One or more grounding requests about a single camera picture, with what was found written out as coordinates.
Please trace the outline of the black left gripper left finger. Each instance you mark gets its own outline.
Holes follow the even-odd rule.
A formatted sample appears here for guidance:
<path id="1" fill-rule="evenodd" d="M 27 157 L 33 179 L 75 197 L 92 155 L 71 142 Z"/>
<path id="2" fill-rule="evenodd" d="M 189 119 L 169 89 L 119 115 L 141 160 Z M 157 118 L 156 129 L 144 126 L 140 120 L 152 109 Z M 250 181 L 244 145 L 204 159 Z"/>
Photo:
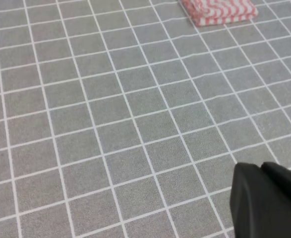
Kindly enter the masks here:
<path id="1" fill-rule="evenodd" d="M 235 165 L 230 210 L 237 238 L 291 238 L 291 200 L 261 166 Z"/>

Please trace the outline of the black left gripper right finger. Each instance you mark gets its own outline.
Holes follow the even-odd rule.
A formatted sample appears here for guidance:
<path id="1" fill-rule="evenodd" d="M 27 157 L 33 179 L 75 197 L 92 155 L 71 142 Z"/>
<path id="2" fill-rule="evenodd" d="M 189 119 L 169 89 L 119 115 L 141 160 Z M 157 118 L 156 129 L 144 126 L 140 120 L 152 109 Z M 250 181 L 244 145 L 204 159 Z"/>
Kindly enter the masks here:
<path id="1" fill-rule="evenodd" d="M 291 170 L 273 162 L 264 162 L 261 165 L 261 170 L 291 200 Z"/>

